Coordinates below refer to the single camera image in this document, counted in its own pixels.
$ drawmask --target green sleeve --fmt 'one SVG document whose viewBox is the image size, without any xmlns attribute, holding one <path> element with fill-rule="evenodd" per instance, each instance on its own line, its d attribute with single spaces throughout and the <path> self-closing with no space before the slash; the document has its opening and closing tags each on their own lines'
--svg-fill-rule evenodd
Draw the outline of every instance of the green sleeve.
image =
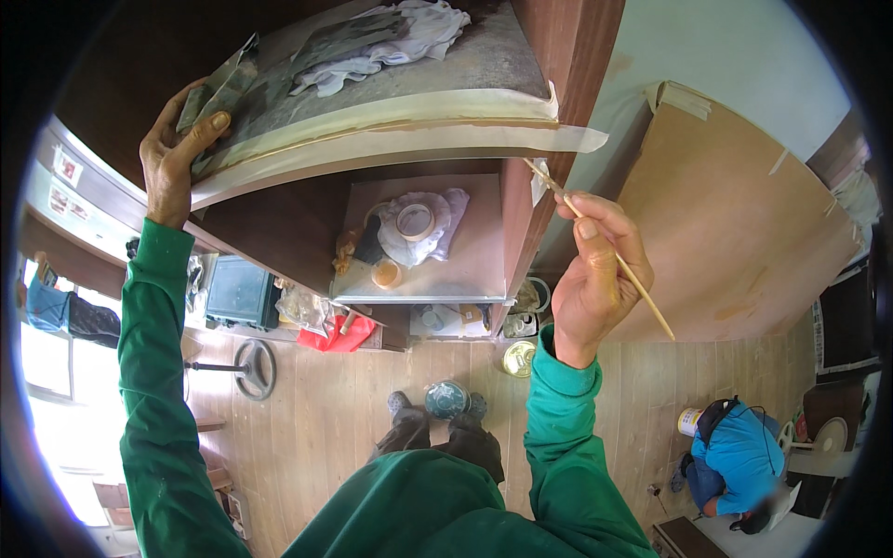
<svg viewBox="0 0 893 558">
<path fill-rule="evenodd" d="M 654 555 L 645 533 L 608 476 L 605 446 L 592 435 L 595 396 L 602 384 L 597 359 L 577 370 L 554 357 L 553 326 L 542 329 L 533 357 L 524 447 L 537 521 L 597 539 L 593 549 Z"/>
<path fill-rule="evenodd" d="M 121 296 L 121 460 L 142 554 L 248 556 L 214 497 L 183 401 L 186 265 L 195 240 L 143 221 Z"/>
</svg>

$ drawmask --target fingernail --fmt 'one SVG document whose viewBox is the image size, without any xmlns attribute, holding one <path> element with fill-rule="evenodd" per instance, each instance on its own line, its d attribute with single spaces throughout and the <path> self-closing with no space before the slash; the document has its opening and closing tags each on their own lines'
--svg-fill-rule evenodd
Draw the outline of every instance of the fingernail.
<svg viewBox="0 0 893 558">
<path fill-rule="evenodd" d="M 225 112 L 218 112 L 214 115 L 213 120 L 211 120 L 212 126 L 214 129 L 224 129 L 226 125 L 230 123 L 230 116 Z"/>
<path fill-rule="evenodd" d="M 592 240 L 598 236 L 596 223 L 591 219 L 580 219 L 580 222 L 577 223 L 577 230 L 580 232 L 583 240 Z"/>
</svg>

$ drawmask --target person in blue shirt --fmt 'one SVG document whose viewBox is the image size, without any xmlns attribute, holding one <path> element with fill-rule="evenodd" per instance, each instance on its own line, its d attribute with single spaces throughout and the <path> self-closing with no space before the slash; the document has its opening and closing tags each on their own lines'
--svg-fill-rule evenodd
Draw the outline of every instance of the person in blue shirt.
<svg viewBox="0 0 893 558">
<path fill-rule="evenodd" d="M 38 270 L 25 289 L 20 284 L 20 300 L 24 298 L 28 323 L 41 331 L 67 329 L 72 337 L 92 341 L 112 349 L 118 348 L 121 319 L 113 310 L 94 306 L 76 293 L 55 288 L 58 276 L 46 261 L 46 253 L 34 254 Z"/>
<path fill-rule="evenodd" d="M 741 513 L 734 528 L 761 531 L 772 516 L 784 470 L 784 453 L 775 442 L 779 423 L 736 397 L 711 404 L 697 425 L 671 490 L 679 492 L 687 481 L 705 516 Z"/>
</svg>

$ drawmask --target pants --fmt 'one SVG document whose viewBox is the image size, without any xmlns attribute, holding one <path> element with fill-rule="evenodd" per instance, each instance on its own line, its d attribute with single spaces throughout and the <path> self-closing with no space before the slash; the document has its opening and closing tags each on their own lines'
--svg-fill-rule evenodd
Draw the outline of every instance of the pants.
<svg viewBox="0 0 893 558">
<path fill-rule="evenodd" d="M 481 427 L 480 421 L 460 412 L 449 422 L 447 432 L 449 441 L 431 448 L 428 415 L 414 408 L 401 409 L 394 416 L 391 430 L 375 445 L 366 464 L 392 452 L 431 448 L 478 465 L 497 484 L 505 480 L 499 442 Z"/>
<path fill-rule="evenodd" d="M 76 339 L 117 349 L 118 338 L 121 336 L 121 320 L 112 310 L 104 306 L 94 306 L 71 293 L 68 332 Z"/>
<path fill-rule="evenodd" d="M 697 509 L 704 513 L 707 501 L 725 492 L 725 480 L 721 474 L 707 467 L 707 463 L 700 457 L 692 459 L 695 461 L 686 468 L 685 478 L 689 482 L 691 499 L 695 501 Z"/>
</svg>

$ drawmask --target printed sign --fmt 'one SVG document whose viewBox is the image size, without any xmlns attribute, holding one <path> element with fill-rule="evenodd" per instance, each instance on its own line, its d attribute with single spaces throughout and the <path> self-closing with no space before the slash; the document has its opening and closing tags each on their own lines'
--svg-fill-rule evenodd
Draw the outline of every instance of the printed sign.
<svg viewBox="0 0 893 558">
<path fill-rule="evenodd" d="M 68 211 L 81 221 L 87 222 L 90 219 L 90 213 L 87 211 L 87 208 L 77 205 L 74 202 L 69 203 Z"/>
<path fill-rule="evenodd" d="M 47 203 L 53 212 L 64 217 L 65 213 L 68 211 L 71 199 L 55 185 L 50 185 L 50 197 L 47 200 Z"/>
<path fill-rule="evenodd" d="M 62 150 L 62 146 L 54 146 L 53 149 L 55 150 L 53 172 L 71 184 L 71 187 L 78 187 L 78 180 L 80 180 L 80 173 L 84 171 L 84 165 L 69 157 Z"/>
</svg>

